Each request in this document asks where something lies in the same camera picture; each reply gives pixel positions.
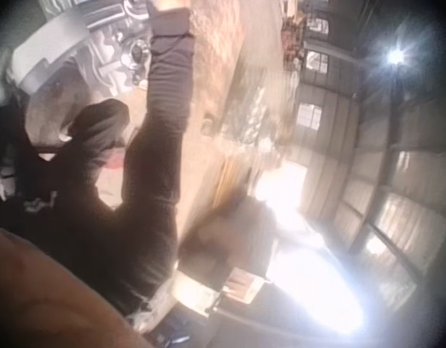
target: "window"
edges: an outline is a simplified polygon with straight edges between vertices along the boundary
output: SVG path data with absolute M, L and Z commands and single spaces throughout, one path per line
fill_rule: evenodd
M 309 51 L 307 54 L 307 69 L 327 73 L 328 56 L 318 52 Z
M 297 124 L 304 125 L 317 131 L 321 123 L 321 113 L 323 110 L 313 104 L 300 103 L 297 115 Z
M 321 18 L 308 18 L 308 29 L 315 31 L 316 33 L 329 34 L 329 22 L 322 20 Z

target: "light fixture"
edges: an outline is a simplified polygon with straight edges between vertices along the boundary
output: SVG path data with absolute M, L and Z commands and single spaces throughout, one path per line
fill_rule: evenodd
M 321 325 L 351 334 L 363 324 L 363 310 L 339 271 L 317 252 L 299 249 L 273 259 L 267 277 Z
M 401 49 L 394 49 L 387 55 L 387 61 L 392 65 L 400 65 L 405 62 L 405 55 Z

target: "man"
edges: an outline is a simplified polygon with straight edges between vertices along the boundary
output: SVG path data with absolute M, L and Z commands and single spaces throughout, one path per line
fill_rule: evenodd
M 22 187 L 21 195 L 0 202 L 0 225 L 52 256 L 124 316 L 146 306 L 175 263 L 175 205 L 192 95 L 189 0 L 156 0 L 154 7 L 148 114 L 126 152 L 123 204 L 115 211 L 100 201 L 95 182 L 128 122 L 124 104 L 85 108 L 70 127 L 72 140 L 49 163 L 21 127 L 5 124 L 6 115 L 18 112 L 15 103 L 0 108 L 0 136 L 12 139 Z

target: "machinery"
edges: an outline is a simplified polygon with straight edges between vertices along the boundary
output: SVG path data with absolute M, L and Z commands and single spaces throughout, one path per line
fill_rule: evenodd
M 39 0 L 47 23 L 13 53 L 9 79 L 35 93 L 66 61 L 108 98 L 146 86 L 148 0 Z

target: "glass window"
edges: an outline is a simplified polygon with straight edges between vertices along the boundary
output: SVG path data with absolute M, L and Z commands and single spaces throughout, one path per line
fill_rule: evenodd
M 316 33 L 329 34 L 329 22 L 321 18 L 308 18 L 308 29 Z
M 297 124 L 317 131 L 321 123 L 322 109 L 313 104 L 300 103 L 297 115 Z
M 328 56 L 318 52 L 309 51 L 307 54 L 307 69 L 327 73 Z

